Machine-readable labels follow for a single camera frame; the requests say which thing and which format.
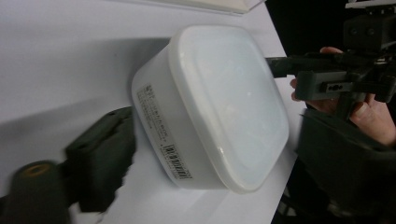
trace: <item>plastic container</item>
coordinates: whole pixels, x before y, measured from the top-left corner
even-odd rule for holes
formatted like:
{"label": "plastic container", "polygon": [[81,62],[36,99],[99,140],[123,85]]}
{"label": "plastic container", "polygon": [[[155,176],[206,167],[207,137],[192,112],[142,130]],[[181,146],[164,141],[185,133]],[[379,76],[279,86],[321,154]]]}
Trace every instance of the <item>plastic container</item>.
{"label": "plastic container", "polygon": [[289,137],[271,71],[241,28],[179,31],[135,74],[132,95],[164,170],[182,188],[257,190]]}

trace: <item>white lid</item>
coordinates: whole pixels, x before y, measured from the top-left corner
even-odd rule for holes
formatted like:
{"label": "white lid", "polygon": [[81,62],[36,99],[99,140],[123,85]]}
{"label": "white lid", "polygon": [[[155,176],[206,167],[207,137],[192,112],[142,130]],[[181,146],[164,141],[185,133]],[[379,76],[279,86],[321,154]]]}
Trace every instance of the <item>white lid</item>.
{"label": "white lid", "polygon": [[258,189],[289,137],[272,73],[247,31],[192,26],[169,44],[178,91],[224,185]]}

